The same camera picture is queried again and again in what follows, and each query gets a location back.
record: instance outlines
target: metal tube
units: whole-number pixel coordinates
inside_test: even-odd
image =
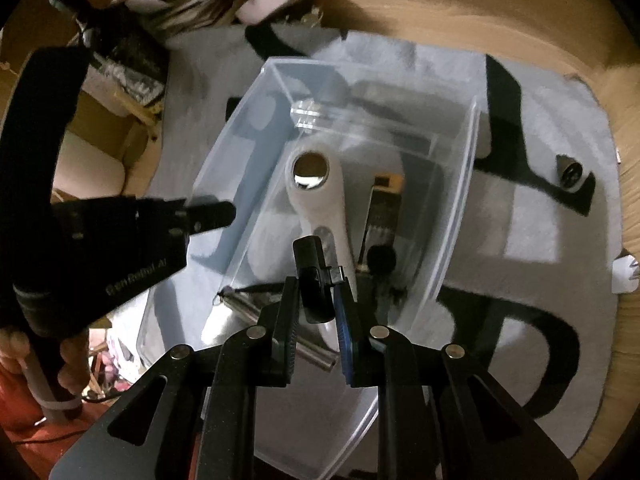
[[[236,293],[230,286],[223,288],[218,295],[222,302],[251,324],[258,323],[260,308],[254,305],[242,294]],[[325,372],[330,372],[338,360],[336,352],[322,348],[321,346],[298,336],[296,342],[296,352],[305,361],[322,368]]]

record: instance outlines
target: red fabric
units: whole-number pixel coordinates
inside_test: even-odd
[[[45,422],[34,427],[34,423],[42,418],[42,411],[31,397],[24,377],[13,375],[0,366],[0,426],[12,442],[45,440],[87,430],[106,409],[102,404],[85,403],[82,415],[68,424],[53,426]],[[22,444],[18,450],[36,475],[46,480],[54,464],[80,436],[48,444]]]

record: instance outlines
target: gray mat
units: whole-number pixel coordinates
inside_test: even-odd
[[[268,55],[354,61],[478,90],[485,99],[462,228],[438,304],[417,322],[429,346],[454,340],[469,348],[571,456],[606,380],[617,305],[610,267],[622,236],[615,148],[588,88],[483,54],[357,32],[273,30],[174,38],[162,156],[148,194],[190,194],[226,114]],[[509,126],[518,115],[521,125]],[[559,153],[584,167],[571,193],[558,187]],[[193,283],[180,280],[155,294],[162,305],[152,297],[148,306],[139,342],[150,359],[179,342],[207,344],[201,332],[218,283],[210,282],[202,304],[186,307]]]

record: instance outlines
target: wooden table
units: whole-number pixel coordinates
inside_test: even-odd
[[[583,79],[609,114],[622,159],[623,243],[640,253],[640,50],[608,0],[319,1],[327,27],[478,50]],[[38,44],[61,41],[44,7],[46,1],[24,0],[8,24],[3,51],[12,65]],[[608,455],[639,400],[640,294],[631,294],[620,299],[602,406],[573,458],[580,478]]]

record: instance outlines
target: clear plastic container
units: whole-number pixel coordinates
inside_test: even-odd
[[[152,362],[177,342],[196,349],[222,343],[245,325],[225,307],[211,306],[221,286],[295,275],[292,242],[308,233],[287,194],[286,168],[292,150],[310,139],[339,158],[346,232],[356,259],[375,176],[402,176],[397,264],[388,280],[405,294],[383,309],[383,321],[420,344],[420,314],[436,298],[462,219],[478,117],[475,95],[440,80],[354,64],[268,60],[194,185],[192,200],[232,200],[236,220],[220,232],[192,237],[188,266],[170,285],[159,285],[164,292],[152,291],[138,340],[141,356]],[[332,237],[323,235],[331,245]],[[179,289],[188,287],[193,302],[180,298]],[[159,300],[169,307],[159,308]],[[204,323],[206,308],[196,304],[208,305]],[[176,322],[177,336],[158,337],[159,326]],[[327,373],[296,358],[291,385],[258,391],[256,455],[297,478],[327,478],[376,415],[375,388],[351,389],[339,366]]]

